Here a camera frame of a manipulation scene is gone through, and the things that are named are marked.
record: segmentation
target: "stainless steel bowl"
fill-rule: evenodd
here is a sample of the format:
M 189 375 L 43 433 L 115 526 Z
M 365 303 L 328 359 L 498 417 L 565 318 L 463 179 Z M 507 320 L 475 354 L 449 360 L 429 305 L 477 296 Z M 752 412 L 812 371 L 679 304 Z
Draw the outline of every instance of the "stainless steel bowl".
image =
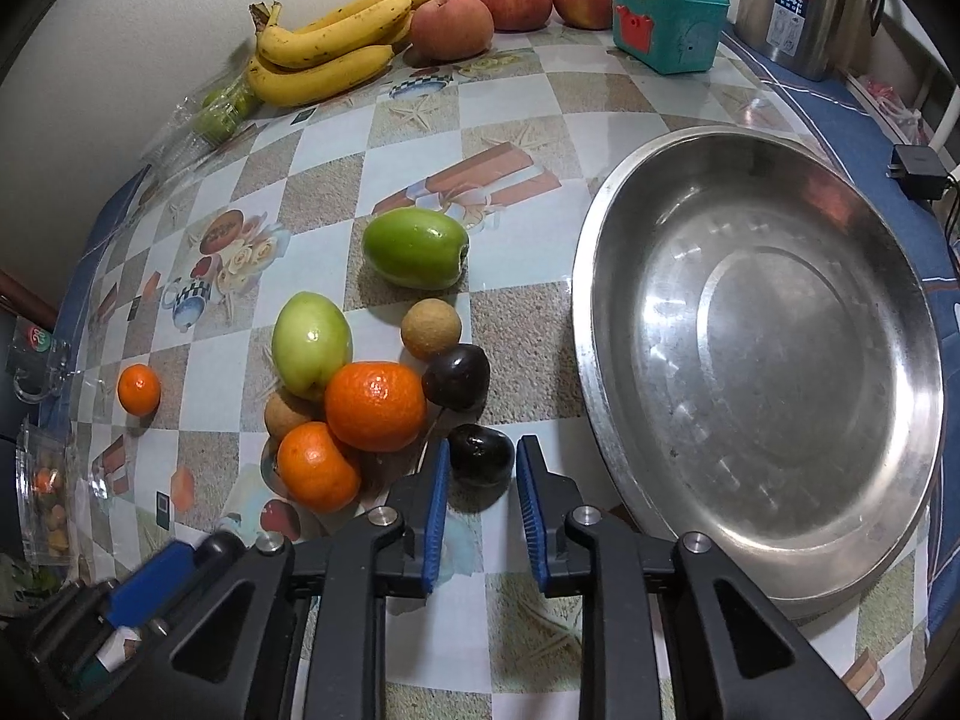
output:
M 587 412 L 647 533 L 703 531 L 793 617 L 896 557 L 942 431 L 920 280 L 870 202 L 788 141 L 638 149 L 577 247 Z

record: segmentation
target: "kettle label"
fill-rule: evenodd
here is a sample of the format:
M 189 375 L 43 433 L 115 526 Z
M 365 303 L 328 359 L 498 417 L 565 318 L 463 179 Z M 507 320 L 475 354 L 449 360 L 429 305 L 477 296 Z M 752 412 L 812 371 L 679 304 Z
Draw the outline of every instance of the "kettle label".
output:
M 774 0 L 767 43 L 786 55 L 795 55 L 797 46 L 800 45 L 800 35 L 803 34 L 806 9 L 809 5 L 810 0 Z

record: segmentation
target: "small orange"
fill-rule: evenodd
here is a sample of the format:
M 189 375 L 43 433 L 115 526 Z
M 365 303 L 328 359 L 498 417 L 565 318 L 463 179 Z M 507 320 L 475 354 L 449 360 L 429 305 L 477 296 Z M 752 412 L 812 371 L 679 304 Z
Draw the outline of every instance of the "small orange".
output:
M 138 362 L 120 374 L 117 397 L 127 413 L 146 416 L 160 405 L 160 379 L 152 367 Z
M 399 362 L 351 362 L 323 394 L 333 435 L 365 452 L 395 452 L 424 427 L 426 398 L 419 376 Z
M 322 422 L 296 426 L 280 442 L 277 474 L 294 500 L 317 514 L 347 506 L 360 490 L 360 471 Z
M 54 491 L 53 474 L 50 469 L 40 469 L 34 476 L 34 492 L 47 495 Z

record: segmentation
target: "green fruit in plastic bag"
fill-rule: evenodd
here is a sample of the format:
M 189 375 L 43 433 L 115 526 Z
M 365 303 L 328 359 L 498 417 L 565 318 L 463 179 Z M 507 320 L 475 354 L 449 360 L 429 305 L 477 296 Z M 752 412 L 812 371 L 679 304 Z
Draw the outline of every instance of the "green fruit in plastic bag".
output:
M 222 93 L 224 93 L 224 91 L 226 91 L 226 90 L 224 90 L 224 89 L 211 89 L 208 93 L 206 93 L 206 97 L 203 98 L 203 102 L 200 103 L 200 107 L 201 107 L 201 108 L 206 108 L 208 105 L 210 105 L 210 103 L 213 103 L 213 100 L 216 100 L 216 98 L 218 98 L 220 95 L 222 95 Z
M 233 104 L 233 107 L 236 108 L 237 115 L 241 119 L 246 119 L 253 109 L 256 108 L 256 103 L 258 102 L 256 95 L 246 88 L 237 88 L 230 93 L 230 102 Z
M 240 117 L 229 103 L 218 103 L 203 108 L 193 122 L 193 131 L 213 146 L 229 141 L 237 132 Z

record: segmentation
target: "blue cloth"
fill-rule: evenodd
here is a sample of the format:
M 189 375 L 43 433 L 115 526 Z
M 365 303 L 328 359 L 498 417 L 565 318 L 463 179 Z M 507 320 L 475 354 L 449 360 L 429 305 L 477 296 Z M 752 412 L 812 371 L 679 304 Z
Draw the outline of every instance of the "blue cloth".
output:
M 890 225 L 923 280 L 930 313 L 940 337 L 944 370 L 942 460 L 930 498 L 928 630 L 941 626 L 960 598 L 960 290 L 950 265 L 944 232 L 928 209 L 910 201 L 887 177 L 893 145 L 857 99 L 838 80 L 814 82 L 781 68 L 744 47 L 730 33 L 724 45 L 736 52 L 761 79 L 822 136 L 858 189 Z

